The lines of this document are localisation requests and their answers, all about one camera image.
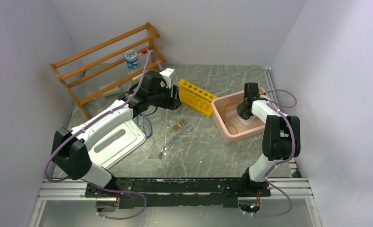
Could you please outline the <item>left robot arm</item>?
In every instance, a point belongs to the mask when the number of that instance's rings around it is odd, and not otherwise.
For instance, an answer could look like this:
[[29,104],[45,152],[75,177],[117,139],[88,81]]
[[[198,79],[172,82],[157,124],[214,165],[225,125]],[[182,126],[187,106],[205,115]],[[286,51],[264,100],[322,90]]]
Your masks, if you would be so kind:
[[58,166],[70,179],[81,179],[96,185],[103,196],[115,194],[116,177],[103,164],[93,160],[90,151],[106,140],[107,135],[113,135],[120,125],[132,121],[151,106],[176,110],[181,102],[178,86],[172,84],[173,72],[171,68],[160,72],[148,70],[142,74],[138,84],[92,119],[70,130],[64,127],[57,130],[48,161]]

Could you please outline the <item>white metal tray lid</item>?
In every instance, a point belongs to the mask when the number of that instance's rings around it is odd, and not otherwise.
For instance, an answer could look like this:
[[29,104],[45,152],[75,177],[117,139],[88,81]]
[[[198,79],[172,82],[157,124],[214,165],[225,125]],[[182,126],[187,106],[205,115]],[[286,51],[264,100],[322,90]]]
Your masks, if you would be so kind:
[[91,161],[110,169],[145,143],[146,137],[133,120],[129,120],[100,139],[90,150]]

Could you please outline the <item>white plastic packet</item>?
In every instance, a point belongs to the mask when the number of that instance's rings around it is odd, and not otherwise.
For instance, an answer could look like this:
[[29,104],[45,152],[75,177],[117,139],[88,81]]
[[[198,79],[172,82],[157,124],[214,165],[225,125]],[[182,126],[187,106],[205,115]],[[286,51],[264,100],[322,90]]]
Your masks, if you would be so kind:
[[248,127],[256,118],[256,116],[251,116],[248,119],[239,118],[239,121],[243,127]]

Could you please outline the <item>tan rubber tubing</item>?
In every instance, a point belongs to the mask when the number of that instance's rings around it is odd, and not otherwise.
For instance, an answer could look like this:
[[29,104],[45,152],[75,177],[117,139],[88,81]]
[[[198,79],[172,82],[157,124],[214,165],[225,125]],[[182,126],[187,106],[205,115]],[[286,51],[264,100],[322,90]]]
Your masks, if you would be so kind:
[[229,112],[228,107],[229,106],[236,107],[237,105],[238,104],[236,102],[228,102],[222,107],[223,123],[224,123],[226,128],[227,128],[227,126],[231,127],[234,130],[235,134],[238,134],[239,130],[238,130],[238,127],[231,121],[232,118],[230,117],[230,114],[228,113]]

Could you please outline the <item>yellow test tube rack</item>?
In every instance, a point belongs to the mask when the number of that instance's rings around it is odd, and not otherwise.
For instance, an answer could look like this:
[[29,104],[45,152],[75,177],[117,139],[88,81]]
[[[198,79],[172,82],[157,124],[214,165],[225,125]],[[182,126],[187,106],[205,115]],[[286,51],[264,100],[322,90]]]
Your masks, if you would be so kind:
[[218,98],[216,95],[184,80],[178,82],[179,98],[183,104],[193,108],[194,110],[212,117],[213,108],[211,102]]

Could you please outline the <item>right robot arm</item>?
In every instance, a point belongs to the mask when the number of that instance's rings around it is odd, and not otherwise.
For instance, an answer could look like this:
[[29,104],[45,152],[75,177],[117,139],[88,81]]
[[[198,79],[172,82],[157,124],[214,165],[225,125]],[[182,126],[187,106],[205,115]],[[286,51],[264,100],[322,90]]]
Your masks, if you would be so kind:
[[300,119],[287,115],[259,94],[258,83],[244,84],[243,102],[236,107],[244,120],[256,117],[264,123],[262,155],[254,165],[246,169],[248,179],[242,181],[241,190],[252,196],[270,172],[280,164],[298,157],[301,152]]

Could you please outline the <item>pink plastic bin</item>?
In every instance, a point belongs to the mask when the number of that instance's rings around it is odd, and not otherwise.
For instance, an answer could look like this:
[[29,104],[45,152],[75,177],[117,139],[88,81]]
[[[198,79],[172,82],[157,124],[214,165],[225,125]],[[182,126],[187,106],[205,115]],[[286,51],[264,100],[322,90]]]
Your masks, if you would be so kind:
[[243,102],[243,97],[244,91],[239,91],[211,102],[212,119],[225,144],[264,132],[265,123],[259,118],[253,116],[244,120],[238,115],[236,107]]

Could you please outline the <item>blue safety goggles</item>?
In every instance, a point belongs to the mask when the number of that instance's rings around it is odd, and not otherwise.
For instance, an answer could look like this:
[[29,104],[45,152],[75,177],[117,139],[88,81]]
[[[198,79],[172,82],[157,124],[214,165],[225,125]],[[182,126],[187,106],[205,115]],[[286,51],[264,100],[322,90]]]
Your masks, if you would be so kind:
[[137,126],[142,130],[146,139],[149,139],[153,135],[153,128],[150,119],[146,115],[139,115],[136,118]]

